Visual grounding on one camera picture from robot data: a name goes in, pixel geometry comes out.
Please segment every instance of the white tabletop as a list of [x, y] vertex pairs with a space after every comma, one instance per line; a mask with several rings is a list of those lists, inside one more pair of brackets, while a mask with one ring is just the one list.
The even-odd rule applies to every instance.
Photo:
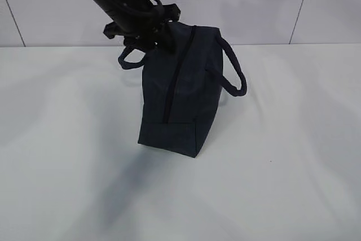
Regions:
[[0, 240], [361, 240], [361, 45], [234, 49], [196, 159], [137, 144], [121, 49], [0, 49]]

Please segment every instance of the strap loop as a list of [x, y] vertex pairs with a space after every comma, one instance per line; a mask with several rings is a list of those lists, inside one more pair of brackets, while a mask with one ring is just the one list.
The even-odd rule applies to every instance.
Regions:
[[124, 69], [124, 70], [131, 70], [131, 69], [136, 69], [136, 68], [140, 68], [141, 66], [143, 66], [146, 63], [146, 60], [148, 59], [146, 57], [146, 55], [142, 58], [142, 60], [140, 62], [126, 62], [125, 58], [132, 53], [134, 50], [133, 47], [131, 46], [127, 46], [122, 54], [119, 56], [118, 58], [118, 62], [120, 64], [120, 66]]
[[216, 36], [216, 40], [221, 46], [221, 48], [225, 51], [238, 77], [241, 79], [241, 84], [242, 84], [241, 89], [238, 90], [220, 72], [218, 72], [213, 67], [207, 67], [206, 70], [208, 72], [211, 72], [212, 75], [217, 79], [217, 81], [222, 85], [222, 87], [233, 97], [245, 96], [247, 93], [247, 82], [241, 70], [241, 66], [239, 65], [239, 62], [237, 60], [236, 54], [234, 53], [230, 44], [225, 39], [223, 39], [221, 35]]

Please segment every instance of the fabric bag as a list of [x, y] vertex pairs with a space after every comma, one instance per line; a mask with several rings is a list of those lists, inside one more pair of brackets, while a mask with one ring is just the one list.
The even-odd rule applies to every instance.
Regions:
[[[138, 63], [125, 58], [123, 69], [143, 67], [143, 119], [139, 144], [196, 157], [217, 113], [222, 87], [234, 97], [247, 92], [246, 79], [231, 46], [218, 28], [170, 23], [175, 54], [155, 48]], [[237, 89], [223, 76], [223, 50], [241, 79]]]

